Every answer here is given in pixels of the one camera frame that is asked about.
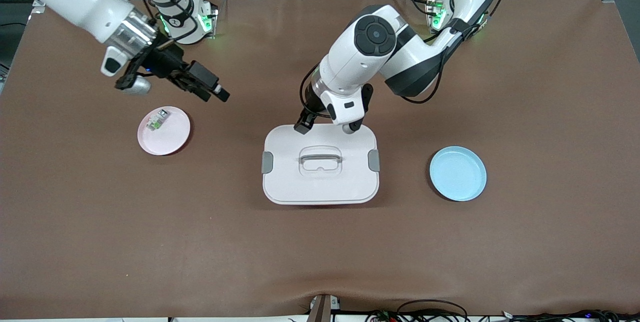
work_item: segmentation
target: brown table mat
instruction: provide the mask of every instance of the brown table mat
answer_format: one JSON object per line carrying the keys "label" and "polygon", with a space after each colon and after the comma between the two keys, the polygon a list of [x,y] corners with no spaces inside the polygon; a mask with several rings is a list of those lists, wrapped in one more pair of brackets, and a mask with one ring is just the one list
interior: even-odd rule
{"label": "brown table mat", "polygon": [[[503,0],[415,106],[377,76],[365,123],[381,186],[361,206],[293,208],[262,190],[267,133],[300,113],[298,84],[364,6],[229,0],[215,40],[186,47],[231,92],[168,81],[123,95],[104,48],[34,15],[0,99],[0,318],[263,316],[332,293],[344,309],[446,299],[473,314],[640,307],[640,65],[614,4]],[[140,120],[173,105],[192,140],[144,153]],[[484,193],[448,202],[430,156],[462,145]]]}

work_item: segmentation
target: green status light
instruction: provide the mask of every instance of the green status light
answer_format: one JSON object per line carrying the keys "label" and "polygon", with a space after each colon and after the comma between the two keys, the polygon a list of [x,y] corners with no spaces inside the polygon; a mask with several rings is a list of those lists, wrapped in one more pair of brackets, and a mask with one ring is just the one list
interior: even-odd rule
{"label": "green status light", "polygon": [[441,28],[441,22],[444,19],[444,17],[447,15],[446,12],[447,11],[444,8],[442,8],[439,11],[439,13],[437,13],[437,15],[434,16],[434,18],[433,18],[433,26],[434,26],[434,28],[436,28],[436,29]]}
{"label": "green status light", "polygon": [[198,15],[199,18],[202,21],[202,27],[204,27],[204,30],[206,32],[209,32],[213,29],[213,27],[211,26],[211,18],[210,17],[206,17],[206,16],[202,16],[202,15]]}
{"label": "green status light", "polygon": [[169,32],[169,26],[167,26],[167,22],[165,21],[165,18],[162,15],[160,15],[160,20],[162,21],[162,25],[164,26],[164,30],[167,33],[170,34],[171,32]]}

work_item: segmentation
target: black circular joint cap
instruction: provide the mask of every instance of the black circular joint cap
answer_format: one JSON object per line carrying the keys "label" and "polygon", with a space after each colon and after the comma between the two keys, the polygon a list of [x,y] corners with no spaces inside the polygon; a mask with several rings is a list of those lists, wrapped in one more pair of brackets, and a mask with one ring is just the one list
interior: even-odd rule
{"label": "black circular joint cap", "polygon": [[354,33],[356,48],[366,56],[384,56],[396,46],[394,29],[379,16],[363,16],[356,24]]}
{"label": "black circular joint cap", "polygon": [[374,44],[381,44],[387,39],[387,31],[381,24],[370,24],[366,28],[366,36]]}

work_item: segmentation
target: gray side clip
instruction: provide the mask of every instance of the gray side clip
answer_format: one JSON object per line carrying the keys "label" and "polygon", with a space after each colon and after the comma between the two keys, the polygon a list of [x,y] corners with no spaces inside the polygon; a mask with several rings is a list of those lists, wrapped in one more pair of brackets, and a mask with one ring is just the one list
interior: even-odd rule
{"label": "gray side clip", "polygon": [[373,172],[380,172],[380,154],[378,150],[368,152],[368,169]]}
{"label": "gray side clip", "polygon": [[274,154],[269,151],[262,152],[262,174],[268,174],[274,170]]}

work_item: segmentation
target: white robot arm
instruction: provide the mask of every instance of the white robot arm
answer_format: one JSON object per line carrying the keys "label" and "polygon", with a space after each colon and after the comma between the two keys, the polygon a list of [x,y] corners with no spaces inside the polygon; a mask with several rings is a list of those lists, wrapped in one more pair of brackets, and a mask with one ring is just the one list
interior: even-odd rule
{"label": "white robot arm", "polygon": [[[451,20],[441,29],[432,45],[423,42],[390,5],[365,8],[345,29],[311,75],[311,85],[304,92],[304,98],[301,96],[304,109],[294,125],[295,130],[307,133],[313,127],[315,118],[323,116],[326,110],[333,123],[342,125],[345,133],[357,131],[373,92],[367,82],[377,72],[386,78],[386,84],[396,95],[413,97],[425,92],[438,78],[442,65],[455,49],[475,31],[476,21],[492,1],[455,0],[455,12]],[[383,53],[375,56],[375,63],[370,63],[364,61],[366,51],[359,49],[359,40],[354,39],[354,34],[359,32],[361,21],[374,18],[384,26],[388,24],[392,27],[393,33],[389,31],[386,41],[393,40],[394,43],[389,51],[386,45],[384,51],[377,47],[375,51]],[[367,34],[367,37],[369,42],[377,44],[372,36]],[[355,106],[348,108],[347,103]]]}
{"label": "white robot arm", "polygon": [[[41,0],[52,10],[91,33],[98,42],[107,45],[101,71],[114,76],[125,67],[125,74],[116,83],[116,88],[132,94],[144,94],[151,85],[138,72],[146,68],[150,74],[169,79],[182,90],[192,92],[208,101],[215,95],[222,101],[229,98],[218,83],[218,77],[196,61],[183,61],[183,50],[173,44],[169,38],[158,33],[149,18],[133,6],[128,0]],[[190,6],[195,0],[158,0],[160,12],[165,8],[173,13],[177,4]],[[202,31],[203,25],[192,23],[192,34]],[[187,34],[178,38],[184,42],[195,42],[204,34]]]}
{"label": "white robot arm", "polygon": [[167,32],[181,44],[194,44],[214,33],[218,7],[206,0],[152,0]]}

